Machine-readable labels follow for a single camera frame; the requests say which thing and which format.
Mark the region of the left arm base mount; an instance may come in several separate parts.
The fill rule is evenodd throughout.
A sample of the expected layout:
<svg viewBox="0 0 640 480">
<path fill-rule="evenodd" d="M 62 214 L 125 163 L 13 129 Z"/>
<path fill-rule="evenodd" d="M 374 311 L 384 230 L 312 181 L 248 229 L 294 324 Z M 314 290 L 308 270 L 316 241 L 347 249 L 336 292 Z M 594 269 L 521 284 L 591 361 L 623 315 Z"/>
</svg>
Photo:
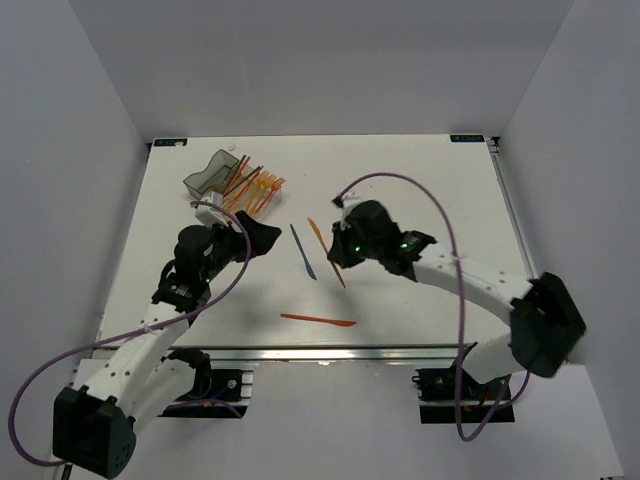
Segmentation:
<svg viewBox="0 0 640 480">
<path fill-rule="evenodd" d="M 241 419 L 252 396 L 254 371 L 248 366 L 219 363 L 209 353 L 180 348 L 164 357 L 186 363 L 194 372 L 190 391 L 165 408 L 161 417 Z"/>
</svg>

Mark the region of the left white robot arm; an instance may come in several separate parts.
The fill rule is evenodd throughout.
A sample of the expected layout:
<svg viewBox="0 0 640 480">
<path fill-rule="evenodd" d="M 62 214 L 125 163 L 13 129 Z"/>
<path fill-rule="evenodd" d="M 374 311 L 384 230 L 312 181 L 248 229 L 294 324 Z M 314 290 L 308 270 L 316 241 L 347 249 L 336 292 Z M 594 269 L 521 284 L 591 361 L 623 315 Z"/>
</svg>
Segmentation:
<svg viewBox="0 0 640 480">
<path fill-rule="evenodd" d="M 211 281 L 230 263 L 267 254 L 282 231 L 244 211 L 239 225 L 192 225 L 180 231 L 174 254 L 141 322 L 103 369 L 79 388 L 66 387 L 53 408 L 53 453 L 105 479 L 114 479 L 134 453 L 137 436 L 179 397 L 205 396 L 211 374 L 204 355 L 170 349 L 211 298 Z"/>
</svg>

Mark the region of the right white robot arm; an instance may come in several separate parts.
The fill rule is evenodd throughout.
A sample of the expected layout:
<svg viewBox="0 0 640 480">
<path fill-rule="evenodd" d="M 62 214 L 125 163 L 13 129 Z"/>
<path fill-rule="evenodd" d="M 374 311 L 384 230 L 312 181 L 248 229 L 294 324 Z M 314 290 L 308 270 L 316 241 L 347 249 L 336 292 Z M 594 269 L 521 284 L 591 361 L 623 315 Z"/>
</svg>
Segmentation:
<svg viewBox="0 0 640 480">
<path fill-rule="evenodd" d="M 503 321 L 508 333 L 465 349 L 451 374 L 453 390 L 472 399 L 489 382 L 517 372 L 552 378 L 586 333 L 568 289 L 549 272 L 526 279 L 472 260 L 457 261 L 434 237 L 403 231 L 385 207 L 359 197 L 337 201 L 331 262 L 343 269 L 366 260 L 390 274 L 453 294 Z"/>
</svg>

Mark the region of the red plastic knife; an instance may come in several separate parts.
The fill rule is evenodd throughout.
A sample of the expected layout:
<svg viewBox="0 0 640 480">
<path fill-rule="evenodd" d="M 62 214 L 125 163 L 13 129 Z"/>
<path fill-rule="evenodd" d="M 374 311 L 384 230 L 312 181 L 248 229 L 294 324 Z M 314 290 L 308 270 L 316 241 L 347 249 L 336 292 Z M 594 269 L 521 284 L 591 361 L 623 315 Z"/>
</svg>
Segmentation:
<svg viewBox="0 0 640 480">
<path fill-rule="evenodd" d="M 299 315 L 299 314 L 291 314 L 291 313 L 281 313 L 281 318 L 297 320 L 297 321 L 307 321 L 307 322 L 316 322 L 334 325 L 337 327 L 348 328 L 356 325 L 357 322 L 350 320 L 339 320 L 339 319 L 330 319 L 324 317 L 316 317 L 316 316 L 308 316 L 308 315 Z"/>
</svg>

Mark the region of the red plastic fork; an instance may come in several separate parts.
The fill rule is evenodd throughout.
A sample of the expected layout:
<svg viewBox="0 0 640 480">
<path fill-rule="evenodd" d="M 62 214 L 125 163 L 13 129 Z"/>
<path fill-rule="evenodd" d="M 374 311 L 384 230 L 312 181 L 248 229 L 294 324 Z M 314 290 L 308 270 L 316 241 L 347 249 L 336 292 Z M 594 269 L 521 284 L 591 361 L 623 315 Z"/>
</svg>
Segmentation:
<svg viewBox="0 0 640 480">
<path fill-rule="evenodd" d="M 257 215 L 260 210 L 271 200 L 271 198 L 277 193 L 277 191 L 282 187 L 282 185 L 286 182 L 286 179 L 283 177 L 276 178 L 269 186 L 269 191 L 266 196 L 257 204 L 254 208 L 252 214 Z"/>
</svg>

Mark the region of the orange plastic fork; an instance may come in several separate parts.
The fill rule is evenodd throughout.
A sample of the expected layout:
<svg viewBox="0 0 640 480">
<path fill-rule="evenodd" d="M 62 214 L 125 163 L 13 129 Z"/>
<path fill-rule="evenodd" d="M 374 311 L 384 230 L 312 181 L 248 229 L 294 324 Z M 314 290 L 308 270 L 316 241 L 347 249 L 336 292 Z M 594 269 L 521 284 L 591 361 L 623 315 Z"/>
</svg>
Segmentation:
<svg viewBox="0 0 640 480">
<path fill-rule="evenodd" d="M 271 177 L 270 177 L 270 179 L 269 179 L 269 182 L 265 185 L 264 190 L 262 191 L 262 193 L 261 193 L 260 197 L 259 197 L 259 198 L 255 201 L 255 203 L 253 204 L 253 210 L 254 210 L 254 208 L 257 206 L 257 204 L 258 204 L 258 203 L 259 203 L 259 202 L 260 202 L 260 201 L 261 201 L 261 200 L 266 196 L 266 194 L 267 194 L 267 193 L 268 193 L 268 191 L 269 191 L 269 186 L 270 186 L 270 184 L 271 184 L 271 183 L 272 183 L 276 178 L 278 178 L 278 176 L 277 176 L 277 175 L 275 175 L 275 174 L 271 174 Z"/>
<path fill-rule="evenodd" d="M 247 214 L 252 214 L 253 204 L 260 197 L 265 185 L 269 182 L 270 177 L 271 174 L 268 171 L 262 171 L 261 174 L 256 178 L 255 188 L 245 205 L 245 211 Z"/>
</svg>

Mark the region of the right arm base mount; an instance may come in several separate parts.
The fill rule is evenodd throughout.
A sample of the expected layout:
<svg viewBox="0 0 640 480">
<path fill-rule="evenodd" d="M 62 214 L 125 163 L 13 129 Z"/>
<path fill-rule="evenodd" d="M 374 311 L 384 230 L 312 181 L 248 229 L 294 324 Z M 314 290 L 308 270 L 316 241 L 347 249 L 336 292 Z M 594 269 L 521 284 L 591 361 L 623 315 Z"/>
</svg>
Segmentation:
<svg viewBox="0 0 640 480">
<path fill-rule="evenodd" d="M 423 425 L 454 425 L 455 421 L 455 368 L 421 368 L 411 378 L 417 389 L 420 422 Z M 473 385 L 463 375 L 461 389 L 461 421 L 479 424 L 491 407 L 496 404 L 503 379 L 487 384 Z"/>
</svg>

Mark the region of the blue plastic knife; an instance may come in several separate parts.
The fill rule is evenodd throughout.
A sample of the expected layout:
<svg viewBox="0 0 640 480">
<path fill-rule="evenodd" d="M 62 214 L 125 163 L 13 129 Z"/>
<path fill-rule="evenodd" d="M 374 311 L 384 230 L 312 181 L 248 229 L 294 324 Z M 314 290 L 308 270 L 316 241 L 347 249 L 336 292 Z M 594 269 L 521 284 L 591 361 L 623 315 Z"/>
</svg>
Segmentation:
<svg viewBox="0 0 640 480">
<path fill-rule="evenodd" d="M 294 225 L 290 224 L 289 227 L 290 227 L 290 230 L 291 230 L 291 234 L 292 234 L 292 236 L 294 238 L 295 244 L 296 244 L 296 246 L 297 246 L 297 248 L 299 250 L 299 253 L 301 255 L 301 258 L 302 258 L 306 273 L 308 274 L 308 276 L 312 280 L 317 281 L 317 276 L 315 274 L 315 271 L 313 270 L 313 267 L 311 266 L 311 263 L 309 262 L 309 259 L 308 259 L 307 255 L 306 255 L 305 251 L 304 251 L 304 248 L 303 248 L 303 245 L 301 243 L 300 237 L 299 237 Z"/>
</svg>

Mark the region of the orange plastic knife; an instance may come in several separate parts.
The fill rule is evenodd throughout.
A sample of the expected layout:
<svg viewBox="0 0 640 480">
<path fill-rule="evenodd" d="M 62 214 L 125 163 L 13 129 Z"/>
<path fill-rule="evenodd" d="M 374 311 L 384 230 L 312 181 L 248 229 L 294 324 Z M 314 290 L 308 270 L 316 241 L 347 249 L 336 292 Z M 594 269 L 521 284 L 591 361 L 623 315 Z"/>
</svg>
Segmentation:
<svg viewBox="0 0 640 480">
<path fill-rule="evenodd" d="M 322 235 L 322 232 L 321 232 L 319 226 L 317 225 L 317 223 L 311 217 L 307 218 L 307 222 L 308 222 L 309 226 L 311 227 L 315 237 L 317 238 L 317 240 L 318 240 L 318 242 L 319 242 L 319 244 L 321 246 L 321 249 L 323 250 L 323 253 L 325 254 L 325 256 L 328 256 L 329 248 L 328 248 L 328 246 L 327 246 L 327 244 L 326 244 L 326 242 L 324 240 L 324 237 Z M 333 261 L 328 260 L 328 262 L 329 262 L 334 274 L 336 275 L 340 285 L 342 286 L 343 289 L 346 289 L 347 285 L 346 285 L 346 283 L 344 281 L 344 278 L 343 278 L 341 272 L 339 271 L 339 268 L 337 267 L 337 265 Z"/>
</svg>

